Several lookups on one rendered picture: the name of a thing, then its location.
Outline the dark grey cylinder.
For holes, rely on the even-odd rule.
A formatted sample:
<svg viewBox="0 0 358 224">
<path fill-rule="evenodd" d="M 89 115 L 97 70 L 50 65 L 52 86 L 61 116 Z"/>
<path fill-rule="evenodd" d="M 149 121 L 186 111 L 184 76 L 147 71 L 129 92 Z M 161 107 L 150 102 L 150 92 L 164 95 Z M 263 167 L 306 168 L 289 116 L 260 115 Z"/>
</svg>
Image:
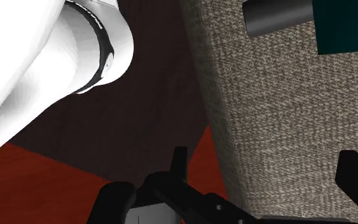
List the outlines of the dark grey cylinder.
<svg viewBox="0 0 358 224">
<path fill-rule="evenodd" d="M 242 12 L 250 38 L 313 20 L 312 0 L 244 0 Z"/>
</svg>

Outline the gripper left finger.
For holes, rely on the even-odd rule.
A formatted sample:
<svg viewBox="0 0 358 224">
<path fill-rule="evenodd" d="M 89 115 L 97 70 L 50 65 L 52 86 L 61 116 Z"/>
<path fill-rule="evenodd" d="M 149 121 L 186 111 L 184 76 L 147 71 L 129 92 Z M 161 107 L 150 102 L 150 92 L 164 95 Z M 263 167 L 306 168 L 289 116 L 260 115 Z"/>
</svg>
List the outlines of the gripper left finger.
<svg viewBox="0 0 358 224">
<path fill-rule="evenodd" d="M 184 181 L 186 174 L 187 148 L 178 146 L 170 170 L 148 175 L 139 189 L 126 181 L 105 184 L 86 224 L 125 224 L 137 196 L 168 205 L 185 224 L 259 224 L 257 218 L 215 193 L 204 195 L 189 186 Z"/>
</svg>

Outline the dark teal box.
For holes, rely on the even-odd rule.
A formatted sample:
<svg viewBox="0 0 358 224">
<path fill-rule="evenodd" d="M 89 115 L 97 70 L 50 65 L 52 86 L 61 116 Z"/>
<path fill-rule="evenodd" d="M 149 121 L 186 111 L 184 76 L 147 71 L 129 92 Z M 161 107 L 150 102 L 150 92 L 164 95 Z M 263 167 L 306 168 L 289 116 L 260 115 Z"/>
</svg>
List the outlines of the dark teal box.
<svg viewBox="0 0 358 224">
<path fill-rule="evenodd" d="M 358 52 L 358 0 L 312 0 L 319 55 Z"/>
</svg>

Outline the dark robot stand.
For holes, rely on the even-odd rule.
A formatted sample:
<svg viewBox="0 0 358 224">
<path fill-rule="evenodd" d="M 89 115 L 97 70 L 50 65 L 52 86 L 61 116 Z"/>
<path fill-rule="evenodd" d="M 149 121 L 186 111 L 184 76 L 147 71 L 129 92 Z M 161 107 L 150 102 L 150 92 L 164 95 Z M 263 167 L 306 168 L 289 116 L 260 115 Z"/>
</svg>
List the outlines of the dark robot stand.
<svg viewBox="0 0 358 224">
<path fill-rule="evenodd" d="M 139 186 L 169 169 L 176 146 L 193 153 L 208 121 L 180 0 L 118 4 L 134 38 L 126 73 L 53 104 L 11 143 Z"/>
</svg>

